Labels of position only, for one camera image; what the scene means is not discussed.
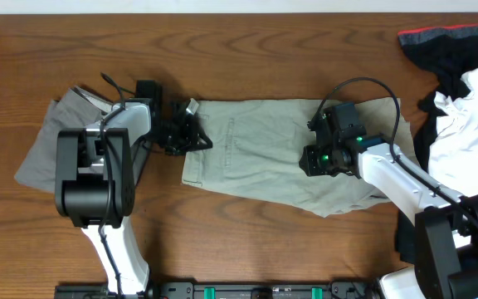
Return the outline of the khaki beige shorts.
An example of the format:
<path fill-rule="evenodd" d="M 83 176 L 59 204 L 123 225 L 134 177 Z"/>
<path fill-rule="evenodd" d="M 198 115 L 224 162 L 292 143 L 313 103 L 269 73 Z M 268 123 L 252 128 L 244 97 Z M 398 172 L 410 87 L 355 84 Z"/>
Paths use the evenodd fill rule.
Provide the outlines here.
<path fill-rule="evenodd" d="M 201 102 L 197 116 L 212 148 L 189 152 L 183 184 L 247 199 L 282 203 L 321 217 L 386 203 L 362 179 L 309 177 L 299 166 L 318 100 Z"/>

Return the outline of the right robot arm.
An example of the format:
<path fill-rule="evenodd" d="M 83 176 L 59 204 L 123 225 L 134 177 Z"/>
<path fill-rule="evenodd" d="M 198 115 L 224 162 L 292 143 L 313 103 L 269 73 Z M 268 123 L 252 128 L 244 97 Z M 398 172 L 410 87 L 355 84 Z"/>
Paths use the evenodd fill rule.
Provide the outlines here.
<path fill-rule="evenodd" d="M 362 179 L 411 221 L 414 263 L 379 279 L 383 298 L 478 298 L 478 195 L 440 184 L 379 136 L 307 145 L 299 166 L 309 176 Z"/>

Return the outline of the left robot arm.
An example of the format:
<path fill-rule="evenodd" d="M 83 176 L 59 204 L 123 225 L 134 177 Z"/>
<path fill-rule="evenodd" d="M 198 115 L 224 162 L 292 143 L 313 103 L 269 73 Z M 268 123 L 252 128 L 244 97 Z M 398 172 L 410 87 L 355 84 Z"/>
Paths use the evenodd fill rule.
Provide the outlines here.
<path fill-rule="evenodd" d="M 159 118 L 159 103 L 132 98 L 112 105 L 97 122 L 64 129 L 56 144 L 58 213 L 92 242 L 107 274 L 103 286 L 58 286 L 56 298 L 150 298 L 150 267 L 136 242 L 130 215 L 135 187 L 157 143 L 167 154 L 207 150 L 212 142 L 198 123 L 199 104 L 179 103 L 173 118 Z"/>

